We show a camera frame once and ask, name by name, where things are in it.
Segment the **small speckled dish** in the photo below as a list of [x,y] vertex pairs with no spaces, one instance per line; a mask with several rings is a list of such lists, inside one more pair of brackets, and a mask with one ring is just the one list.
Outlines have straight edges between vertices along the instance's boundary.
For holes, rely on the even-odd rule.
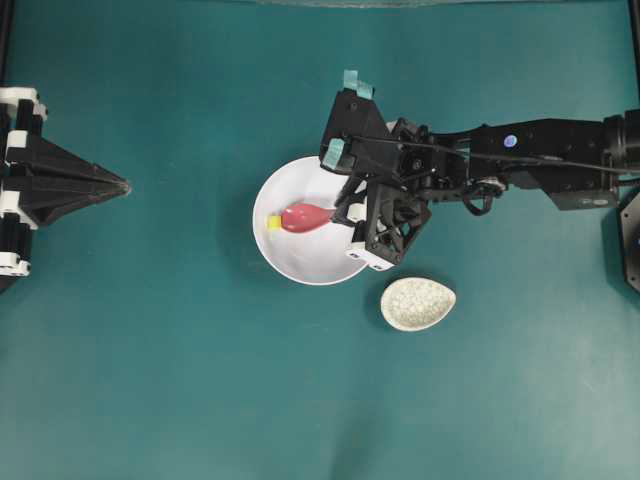
[[435,325],[451,311],[456,294],[427,278],[409,277],[389,285],[380,299],[384,319],[403,332]]

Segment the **teal table surface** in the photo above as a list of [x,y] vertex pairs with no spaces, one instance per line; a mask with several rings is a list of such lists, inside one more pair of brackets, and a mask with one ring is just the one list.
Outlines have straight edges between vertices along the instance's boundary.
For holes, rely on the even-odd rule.
[[[10,84],[133,192],[38,232],[0,298],[0,478],[640,478],[614,212],[440,205],[404,264],[331,287],[262,258],[255,195],[317,152],[344,68],[438,131],[638,106],[623,1],[18,0]],[[458,295],[416,334],[379,312],[408,275]]]

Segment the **white bowl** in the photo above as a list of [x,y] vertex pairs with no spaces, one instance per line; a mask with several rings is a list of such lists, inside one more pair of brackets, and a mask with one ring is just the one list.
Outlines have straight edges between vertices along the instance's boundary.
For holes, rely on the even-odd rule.
[[344,282],[366,266],[345,255],[353,228],[328,223],[307,233],[267,229],[269,215],[280,215],[295,202],[334,208],[347,177],[320,168],[318,157],[287,163],[269,177],[253,206],[253,235],[258,249],[279,273],[306,285]]
[[404,332],[417,332],[442,320],[456,303],[456,294],[428,278],[408,277],[389,285],[380,299],[382,316]]

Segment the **cable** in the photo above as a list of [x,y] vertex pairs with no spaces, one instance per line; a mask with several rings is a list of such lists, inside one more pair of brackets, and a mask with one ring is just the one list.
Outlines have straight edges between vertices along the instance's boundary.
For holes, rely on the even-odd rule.
[[435,151],[452,153],[454,155],[468,157],[470,159],[476,158],[479,160],[492,160],[492,161],[527,163],[527,164],[533,163],[535,165],[544,165],[549,167],[576,167],[576,168],[586,168],[590,170],[599,170],[602,172],[617,173],[621,175],[626,173],[633,173],[633,174],[640,175],[640,170],[637,170],[637,169],[605,167],[602,165],[591,165],[590,163],[569,162],[569,161],[563,160],[560,157],[519,157],[519,156],[510,156],[510,155],[493,155],[493,154],[487,154],[487,153],[465,152],[464,150],[457,150],[455,148],[449,148],[442,145],[433,145],[430,143],[404,142],[402,140],[389,140],[386,138],[363,137],[361,135],[353,135],[351,138],[354,138],[356,140],[368,140],[370,142],[377,142],[377,143],[392,143],[396,145],[407,145],[409,147],[428,148]]

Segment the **yellow cap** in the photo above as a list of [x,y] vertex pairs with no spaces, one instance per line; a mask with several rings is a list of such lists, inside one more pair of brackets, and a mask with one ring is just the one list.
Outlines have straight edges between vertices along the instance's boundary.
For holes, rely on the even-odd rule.
[[267,217],[267,230],[279,230],[282,228],[282,217],[280,215],[269,215]]

